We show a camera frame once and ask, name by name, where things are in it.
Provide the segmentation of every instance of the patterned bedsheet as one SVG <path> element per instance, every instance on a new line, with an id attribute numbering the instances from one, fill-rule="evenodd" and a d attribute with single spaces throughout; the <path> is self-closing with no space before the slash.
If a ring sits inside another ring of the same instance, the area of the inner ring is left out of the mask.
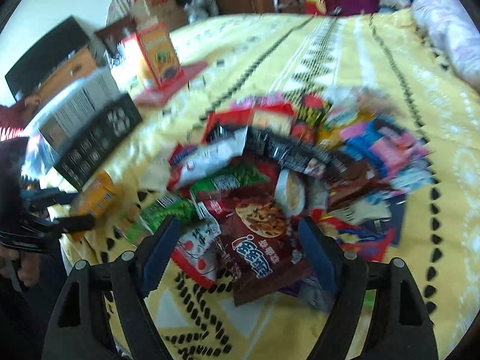
<path id="1" fill-rule="evenodd" d="M 439 356 L 458 343 L 480 305 L 479 95 L 456 78 L 416 33 L 409 10 L 347 19 L 296 15 L 220 16 L 172 34 L 183 63 L 209 67 L 162 110 L 143 111 L 144 123 L 104 164 L 125 190 L 116 212 L 155 198 L 138 190 L 149 161 L 171 143 L 198 140 L 206 114 L 251 94 L 283 92 L 297 102 L 305 91 L 368 85 L 389 93 L 404 112 L 400 122 L 435 153 L 428 157 L 435 185 L 409 197 L 399 248 L 434 323 Z M 43 184 L 71 188 L 51 171 Z M 65 214 L 56 207 L 54 214 Z M 70 261 L 112 261 L 131 245 L 115 234 L 113 214 L 82 242 L 62 239 Z M 274 293 L 234 307 L 231 277 L 220 272 L 205 291 L 172 263 L 146 300 L 159 333 L 176 359 L 303 359 L 327 315 Z M 126 345 L 114 302 L 107 302 L 115 337 Z M 349 358 L 359 354 L 370 311 L 364 307 Z"/>

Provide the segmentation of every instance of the hand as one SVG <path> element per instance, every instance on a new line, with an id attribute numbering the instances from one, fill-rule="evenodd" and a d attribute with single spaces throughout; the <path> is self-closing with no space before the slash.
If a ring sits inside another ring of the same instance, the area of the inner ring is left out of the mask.
<path id="1" fill-rule="evenodd" d="M 10 278 L 10 272 L 7 267 L 2 266 L 2 258 L 8 260 L 17 260 L 19 254 L 17 250 L 7 249 L 0 245 L 0 275 L 4 278 Z M 18 270 L 18 278 L 25 283 L 27 287 L 37 284 L 40 278 L 40 258 L 38 254 L 22 253 L 21 268 Z"/>
<path id="2" fill-rule="evenodd" d="M 25 99 L 25 105 L 27 107 L 36 107 L 37 105 L 39 105 L 41 103 L 41 101 L 42 100 L 36 94 L 33 94 L 31 96 L 28 96 Z"/>

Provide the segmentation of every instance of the red sleeve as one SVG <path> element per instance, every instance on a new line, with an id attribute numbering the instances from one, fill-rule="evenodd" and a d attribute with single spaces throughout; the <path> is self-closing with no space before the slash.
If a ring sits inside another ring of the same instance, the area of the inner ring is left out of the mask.
<path id="1" fill-rule="evenodd" d="M 25 100 L 9 107 L 0 106 L 0 128 L 24 128 L 22 112 L 26 109 Z"/>

